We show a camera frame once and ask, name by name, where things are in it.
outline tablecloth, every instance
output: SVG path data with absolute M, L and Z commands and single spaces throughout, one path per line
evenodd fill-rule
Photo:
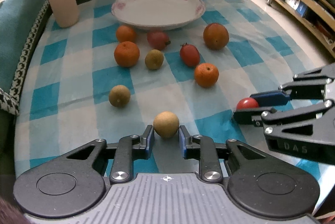
M 163 51 L 161 69 L 149 71 L 145 67 L 150 47 L 143 31 L 137 31 L 138 63 L 121 68 L 113 57 L 119 26 L 111 14 L 114 1 L 81 4 L 79 22 L 70 28 L 60 28 L 50 17 L 21 96 L 15 135 L 17 176 L 96 138 L 117 142 L 126 135 L 142 134 L 165 110 L 177 114 L 191 135 L 207 135 L 222 143 L 235 138 L 269 152 L 262 129 L 237 125 L 231 117 L 241 98 L 277 89 L 291 81 L 293 74 L 314 68 L 285 30 L 250 0 L 204 0 L 206 12 L 200 19 L 168 31 L 171 44 Z M 221 51 L 211 51 L 203 42 L 203 30 L 213 22 L 223 24 L 229 32 L 229 43 Z M 198 48 L 201 62 L 218 67 L 220 76 L 214 87 L 203 89 L 195 83 L 194 69 L 184 65 L 179 56 L 184 43 Z M 110 89 L 120 84 L 131 91 L 131 100 L 123 109 L 108 102 Z M 293 101 L 279 109 L 310 104 L 309 100 Z M 182 159 L 177 136 L 171 140 L 155 138 L 151 158 L 135 161 L 135 173 L 198 170 L 197 161 Z M 334 185 L 334 167 L 269 153 L 318 180 L 319 206 Z

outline red fruit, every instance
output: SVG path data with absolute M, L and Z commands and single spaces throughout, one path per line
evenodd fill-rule
M 258 108 L 258 107 L 259 107 L 258 102 L 255 99 L 251 97 L 246 97 L 244 99 L 241 99 L 237 103 L 236 109 L 240 110 L 240 109 Z
M 163 31 L 150 31 L 147 33 L 147 40 L 153 49 L 163 50 L 169 45 L 169 36 Z
M 180 49 L 179 55 L 183 62 L 189 67 L 197 66 L 200 62 L 199 51 L 192 44 L 183 44 L 182 48 Z

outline white plate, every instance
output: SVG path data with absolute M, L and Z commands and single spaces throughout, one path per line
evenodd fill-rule
M 139 29 L 169 30 L 200 18 L 206 10 L 202 0 L 116 0 L 112 14 Z

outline teal cushion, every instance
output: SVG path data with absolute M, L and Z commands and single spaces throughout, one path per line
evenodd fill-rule
M 9 92 L 31 27 L 46 0 L 5 0 L 0 4 L 0 88 Z

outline ridged grip surface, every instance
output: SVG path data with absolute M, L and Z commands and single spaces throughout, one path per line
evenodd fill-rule
M 312 224 L 308 216 L 289 221 L 257 218 L 238 208 L 220 185 L 194 173 L 143 174 L 115 184 L 91 210 L 59 220 L 26 217 L 34 224 Z

